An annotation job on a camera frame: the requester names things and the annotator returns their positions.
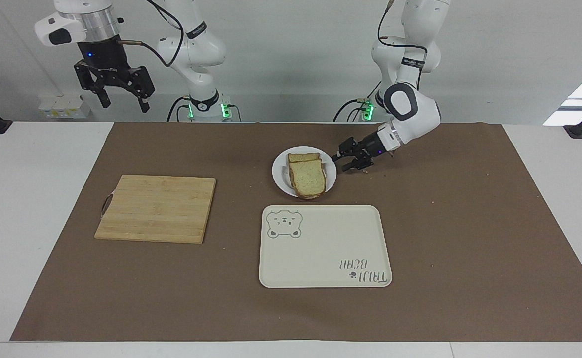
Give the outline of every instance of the bear drawing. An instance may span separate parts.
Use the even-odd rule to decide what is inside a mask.
[[[268,223],[268,237],[275,239],[280,235],[289,235],[297,239],[302,235],[300,224],[302,223],[302,214],[291,211],[270,212],[266,216]]]

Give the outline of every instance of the slice of bread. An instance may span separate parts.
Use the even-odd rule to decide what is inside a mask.
[[[315,199],[326,192],[327,178],[321,159],[290,162],[289,176],[295,193],[302,199]]]
[[[320,158],[320,153],[289,153],[287,158],[289,163],[314,161]]]

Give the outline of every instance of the gray wall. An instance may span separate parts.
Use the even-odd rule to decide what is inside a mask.
[[[379,80],[370,47],[385,0],[199,0],[210,29],[228,47],[213,68],[221,89],[249,120],[331,120],[349,98]],[[398,1],[384,34],[402,34]],[[116,0],[122,36],[154,44],[177,32],[143,0]],[[82,93],[75,45],[43,47],[34,23],[52,0],[0,0],[0,115],[42,120],[38,95]],[[582,1],[454,0],[438,37],[443,60],[422,80],[447,122],[541,124],[582,82]],[[91,120],[164,120],[182,81],[143,48],[130,64],[148,66],[157,93],[141,115],[133,97],[108,90],[104,110],[90,93]]]

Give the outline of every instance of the brown tablecloth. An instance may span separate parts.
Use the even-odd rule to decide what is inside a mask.
[[[443,124],[313,202],[273,183],[282,150],[374,129],[115,124],[12,340],[582,342],[582,266],[500,125]],[[95,240],[123,173],[216,178],[204,243]],[[393,283],[263,287],[271,204],[375,206]]]

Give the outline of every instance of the table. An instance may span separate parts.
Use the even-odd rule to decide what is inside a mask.
[[[271,352],[324,352],[341,356],[472,357],[574,356],[582,344],[350,344],[257,343],[4,343],[63,228],[100,148],[109,123],[16,123],[0,136],[0,355],[130,356],[161,352],[191,356],[253,356]],[[582,141],[559,128],[505,126],[554,217],[582,263]],[[56,210],[51,215],[48,208]],[[38,240],[14,242],[23,232]]]

